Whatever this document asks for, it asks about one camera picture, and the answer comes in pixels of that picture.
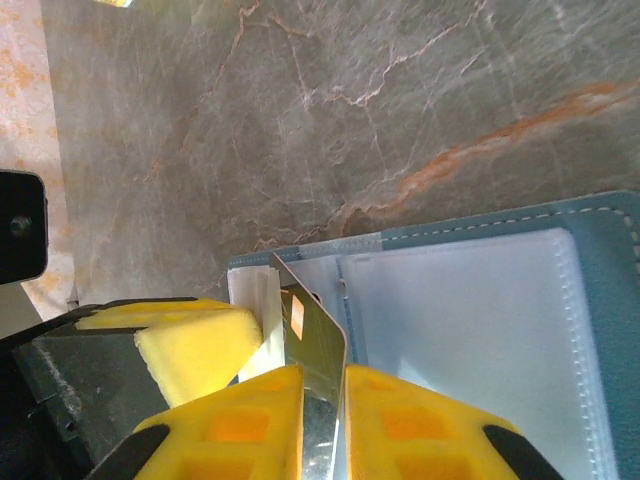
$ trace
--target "orange sticker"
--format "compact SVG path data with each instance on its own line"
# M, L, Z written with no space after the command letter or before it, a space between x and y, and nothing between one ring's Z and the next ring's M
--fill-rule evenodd
M304 305L296 297L291 300L291 329L302 340L302 328L304 326Z

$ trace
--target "blue notebook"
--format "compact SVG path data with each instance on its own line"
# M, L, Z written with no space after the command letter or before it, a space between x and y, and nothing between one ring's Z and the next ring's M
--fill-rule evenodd
M536 416L549 422L538 430L565 418L563 435L582 429L587 439L577 435L575 451L533 432L564 462L561 473L637 479L638 225L640 195L614 192L275 252L343 326L352 362L520 416L534 430ZM237 257L229 269L267 265L270 253ZM553 362L577 367L538 378ZM529 379L509 377L527 364L538 365ZM527 389L537 402L529 410L540 410L531 418L499 401ZM525 394L517 403L526 402ZM338 452L336 472L343 466Z

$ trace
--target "blue leather cover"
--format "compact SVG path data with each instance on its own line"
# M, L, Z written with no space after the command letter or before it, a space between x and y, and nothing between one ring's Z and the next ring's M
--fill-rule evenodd
M613 192L592 195L318 244L288 247L275 252L290 262L330 255L349 255L510 235L554 227L571 232L578 249L620 478L639 479L639 194ZM229 268L267 264L270 253L237 257L230 262ZM335 298L341 298L340 284L332 283L333 285L319 285L318 289L333 290ZM349 335L353 335L348 318L348 305L346 308L335 308L335 311L330 313L336 315L338 321L347 328Z

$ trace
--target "black rubber edge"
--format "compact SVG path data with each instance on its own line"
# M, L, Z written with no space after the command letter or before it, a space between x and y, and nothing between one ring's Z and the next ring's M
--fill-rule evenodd
M522 435L498 425L485 425L482 430L520 480L563 480L556 469Z
M133 305L134 303L195 302L196 300L198 300L196 297L126 298L123 300L114 300L102 305L84 305L69 313L75 313L77 316L76 320L80 320L84 317L91 317L102 310L124 307L125 305Z
M170 431L154 425L129 435L85 480L134 480Z
M46 322L34 325L31 328L22 330L21 332L14 333L13 335L0 339L0 352L9 352L20 345L30 342L40 335L44 335L45 333L68 323L75 322L76 320L78 320L78 318L75 315L71 315L71 312L69 312Z

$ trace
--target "orange marble vein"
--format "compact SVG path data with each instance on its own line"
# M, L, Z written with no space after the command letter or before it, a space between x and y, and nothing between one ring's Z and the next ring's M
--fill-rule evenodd
M344 234L349 218L357 211L370 217L387 217L405 208L407 200L451 178L467 162L495 157L519 142L543 134L572 120L592 117L638 96L640 81L625 84L593 83L567 95L557 105L535 117L524 118L468 146L455 146L435 156L423 168L402 180L395 196L386 203L366 199L344 204L329 220L327 228Z
M522 119L494 133L480 137L468 147L454 147L441 153L425 167L409 175L398 188L393 204L402 204L413 193L426 190L455 173L465 162L482 155L495 156L545 127L589 117L629 100L639 82L617 85L595 83L565 97L558 105L536 117Z

